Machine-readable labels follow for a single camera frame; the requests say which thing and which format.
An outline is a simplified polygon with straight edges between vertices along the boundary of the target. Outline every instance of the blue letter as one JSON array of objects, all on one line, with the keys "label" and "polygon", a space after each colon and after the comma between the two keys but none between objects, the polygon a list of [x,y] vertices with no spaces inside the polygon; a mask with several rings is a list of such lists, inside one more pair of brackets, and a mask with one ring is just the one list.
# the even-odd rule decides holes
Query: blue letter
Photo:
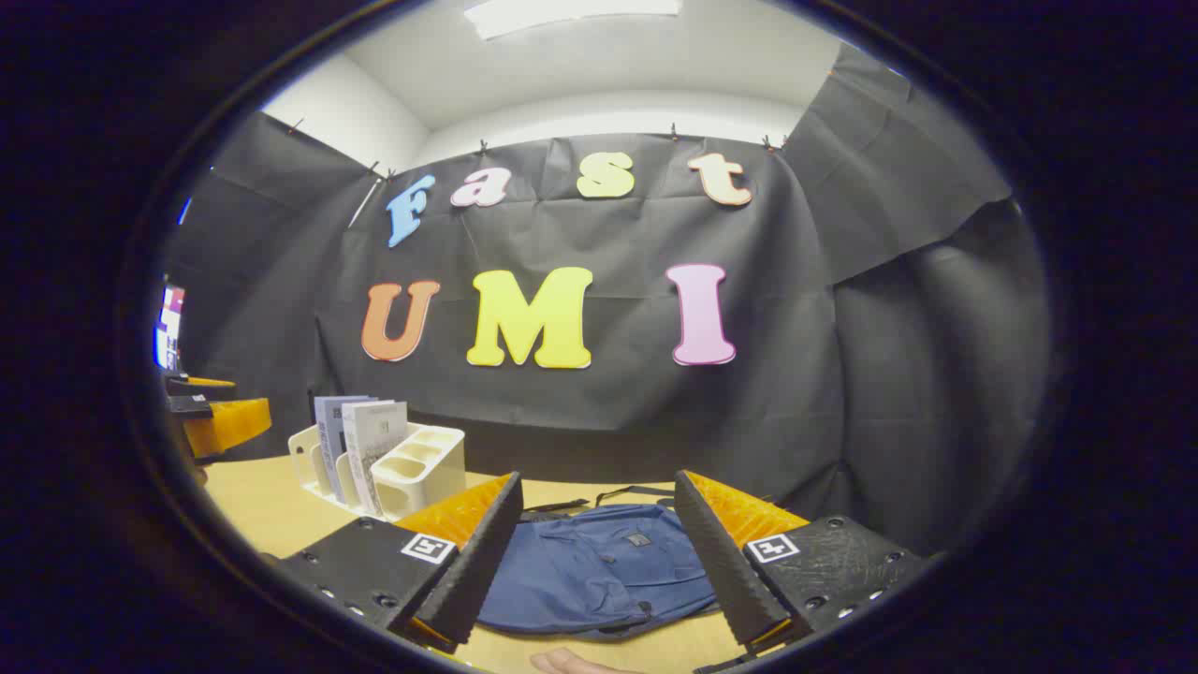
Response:
[{"label": "blue letter", "polygon": [[391,211],[391,241],[387,241],[388,248],[394,248],[397,243],[407,238],[407,235],[416,231],[416,227],[420,225],[420,218],[416,215],[423,213],[424,206],[429,205],[429,198],[424,194],[424,190],[432,187],[432,183],[436,181],[437,178],[432,174],[425,175],[387,204],[387,210]]}]

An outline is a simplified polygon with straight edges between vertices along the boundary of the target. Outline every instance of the white desk organizer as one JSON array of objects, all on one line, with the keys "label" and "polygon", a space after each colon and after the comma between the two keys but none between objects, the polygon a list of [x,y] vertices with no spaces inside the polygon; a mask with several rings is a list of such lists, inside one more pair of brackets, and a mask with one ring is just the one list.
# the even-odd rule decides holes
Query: white desk organizer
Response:
[{"label": "white desk organizer", "polygon": [[[407,423],[407,439],[370,468],[383,520],[395,521],[466,488],[466,435],[456,429]],[[350,473],[349,455],[337,459],[337,475],[345,492],[343,504],[333,494],[320,453],[320,431],[304,429],[288,441],[291,463],[304,490],[355,515],[369,516]]]}]

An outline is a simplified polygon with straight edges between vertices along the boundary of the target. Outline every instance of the ceiling light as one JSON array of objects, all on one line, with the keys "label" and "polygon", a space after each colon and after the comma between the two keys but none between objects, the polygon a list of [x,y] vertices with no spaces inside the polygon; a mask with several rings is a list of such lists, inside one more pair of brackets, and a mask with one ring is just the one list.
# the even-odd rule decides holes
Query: ceiling light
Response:
[{"label": "ceiling light", "polygon": [[483,40],[534,25],[613,14],[677,17],[682,0],[486,0],[466,10]]}]

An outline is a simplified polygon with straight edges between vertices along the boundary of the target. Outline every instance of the white ceiling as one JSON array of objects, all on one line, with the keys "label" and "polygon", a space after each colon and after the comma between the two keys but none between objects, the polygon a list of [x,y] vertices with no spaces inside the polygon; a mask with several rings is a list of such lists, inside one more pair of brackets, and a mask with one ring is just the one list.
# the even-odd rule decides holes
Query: white ceiling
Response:
[{"label": "white ceiling", "polygon": [[432,130],[509,105],[628,89],[806,108],[840,44],[761,0],[683,0],[677,18],[591,18],[489,42],[465,6],[432,0],[346,51]]}]

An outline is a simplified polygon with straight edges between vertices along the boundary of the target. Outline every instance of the white wall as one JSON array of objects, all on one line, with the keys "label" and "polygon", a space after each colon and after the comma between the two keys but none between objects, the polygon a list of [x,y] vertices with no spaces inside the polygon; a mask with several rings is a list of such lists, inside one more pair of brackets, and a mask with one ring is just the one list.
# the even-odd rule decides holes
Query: white wall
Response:
[{"label": "white wall", "polygon": [[369,166],[401,171],[429,129],[403,102],[345,55],[337,55],[297,79],[262,111]]},{"label": "white wall", "polygon": [[610,91],[513,105],[435,129],[411,166],[478,150],[479,139],[498,147],[540,138],[593,133],[670,133],[782,144],[803,115],[787,104],[697,91]]}]

